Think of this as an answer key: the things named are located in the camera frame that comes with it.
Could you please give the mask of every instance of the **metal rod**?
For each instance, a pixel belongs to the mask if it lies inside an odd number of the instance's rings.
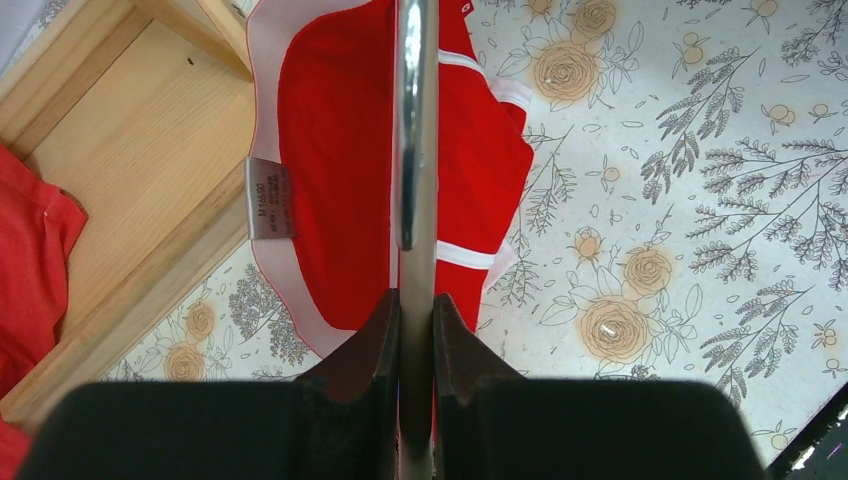
[[[433,297],[436,274],[438,0],[398,0],[395,182],[399,191],[400,478],[432,478]]]

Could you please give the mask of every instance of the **black object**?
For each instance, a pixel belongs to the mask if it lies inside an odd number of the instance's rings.
[[[449,296],[433,320],[439,478],[765,478],[711,387],[526,380]],[[18,478],[394,478],[399,322],[390,290],[361,331],[290,384],[81,387]]]

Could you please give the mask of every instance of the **red cloth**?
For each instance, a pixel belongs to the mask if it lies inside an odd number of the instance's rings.
[[[0,398],[56,345],[68,305],[65,261],[85,215],[0,146]],[[13,478],[29,438],[0,420],[0,480]]]
[[[280,74],[294,248],[321,316],[338,329],[359,329],[388,287],[394,35],[392,0],[324,15],[294,37]],[[457,0],[441,1],[439,40],[441,50],[474,63]],[[532,162],[524,119],[498,102],[479,71],[440,64],[440,241],[498,252]],[[453,296],[472,331],[486,274],[437,264],[436,293]]]

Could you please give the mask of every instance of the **wooden edge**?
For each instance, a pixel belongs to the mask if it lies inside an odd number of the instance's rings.
[[[0,141],[14,144],[57,96],[64,99],[63,107],[72,107],[76,92],[86,90],[81,78],[96,74],[80,69],[104,43],[110,44],[106,51],[120,50],[113,34],[126,25],[133,9],[128,0],[72,1],[0,83]],[[131,30],[123,30],[118,40],[131,43],[134,37],[127,39],[132,37],[127,34]],[[86,68],[106,61],[108,55],[98,56]],[[66,92],[69,84],[70,94]],[[61,118],[70,107],[65,112],[52,107],[50,115]],[[29,141],[35,137],[31,133]]]
[[[247,53],[247,33],[245,25],[239,21],[224,0],[195,0],[203,13],[209,18],[221,37],[230,44],[230,48],[239,56],[244,66],[250,70],[250,55]]]
[[[83,321],[0,401],[3,419],[33,432],[68,392],[104,375],[246,240],[246,217],[239,163],[88,316],[116,320]]]
[[[172,0],[130,0],[140,10],[171,29],[189,43],[224,64],[239,77],[252,82],[253,74],[239,55],[218,32],[204,25],[193,14]]]
[[[18,158],[29,157],[152,20],[141,10],[132,9],[130,14],[115,27],[112,34],[85,59],[62,88],[56,92],[44,110],[9,146],[9,150]]]

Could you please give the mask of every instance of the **clothing label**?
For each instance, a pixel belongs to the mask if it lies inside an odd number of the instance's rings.
[[[247,157],[244,160],[244,178],[250,239],[293,238],[291,184],[285,165]]]
[[[462,4],[462,14],[466,17],[474,11],[474,4],[471,3],[471,0],[460,0]]]

